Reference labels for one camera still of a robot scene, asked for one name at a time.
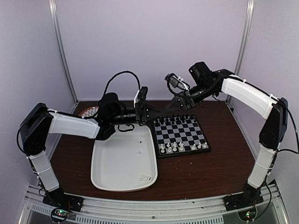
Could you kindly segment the white rectangular tray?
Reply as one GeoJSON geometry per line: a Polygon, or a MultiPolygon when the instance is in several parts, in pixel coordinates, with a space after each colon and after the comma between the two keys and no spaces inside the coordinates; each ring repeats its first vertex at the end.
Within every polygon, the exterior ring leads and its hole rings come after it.
{"type": "Polygon", "coordinates": [[[97,140],[93,146],[91,182],[104,191],[131,192],[143,190],[158,177],[155,145],[148,126],[135,126],[129,132],[117,130],[107,140],[97,140]],[[135,154],[142,140],[142,153],[135,154]],[[151,176],[147,182],[141,175],[151,176]]]}

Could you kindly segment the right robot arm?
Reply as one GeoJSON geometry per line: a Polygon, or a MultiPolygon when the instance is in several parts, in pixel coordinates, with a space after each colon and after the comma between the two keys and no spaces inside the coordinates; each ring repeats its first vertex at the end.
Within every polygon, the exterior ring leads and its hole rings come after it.
{"type": "Polygon", "coordinates": [[[257,199],[257,191],[263,185],[273,167],[274,158],[288,126],[288,101],[266,93],[234,72],[227,69],[212,71],[204,62],[189,68],[195,85],[188,87],[183,78],[174,73],[166,75],[166,85],[179,105],[187,110],[204,99],[223,93],[247,106],[259,115],[259,150],[253,169],[240,194],[240,203],[251,205],[257,199]]]}

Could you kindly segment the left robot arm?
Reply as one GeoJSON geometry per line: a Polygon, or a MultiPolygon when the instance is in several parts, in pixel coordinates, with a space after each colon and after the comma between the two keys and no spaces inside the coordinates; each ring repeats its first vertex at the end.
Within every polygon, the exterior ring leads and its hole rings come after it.
{"type": "Polygon", "coordinates": [[[163,112],[145,104],[137,92],[133,107],[127,107],[117,94],[107,93],[91,117],[75,116],[38,103],[21,123],[17,145],[32,163],[34,173],[50,192],[57,207],[67,203],[61,185],[46,154],[45,143],[52,134],[78,136],[94,141],[91,182],[104,191],[132,192],[153,185],[158,177],[154,136],[150,124],[163,112]]]}

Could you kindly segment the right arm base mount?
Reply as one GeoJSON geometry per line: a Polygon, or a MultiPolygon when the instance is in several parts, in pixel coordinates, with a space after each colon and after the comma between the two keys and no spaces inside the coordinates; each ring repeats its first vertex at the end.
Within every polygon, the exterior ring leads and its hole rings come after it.
{"type": "Polygon", "coordinates": [[[261,195],[257,195],[255,197],[251,197],[247,193],[239,193],[239,194],[229,194],[223,198],[224,205],[226,211],[231,210],[239,210],[246,207],[254,206],[256,204],[263,202],[263,197],[261,195]]]}

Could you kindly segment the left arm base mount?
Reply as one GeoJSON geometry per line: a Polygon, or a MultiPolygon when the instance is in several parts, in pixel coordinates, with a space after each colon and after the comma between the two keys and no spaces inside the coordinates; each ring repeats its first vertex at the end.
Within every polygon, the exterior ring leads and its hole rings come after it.
{"type": "Polygon", "coordinates": [[[72,196],[66,194],[46,194],[43,197],[43,203],[67,211],[80,212],[83,206],[84,199],[79,196],[72,196]]]}

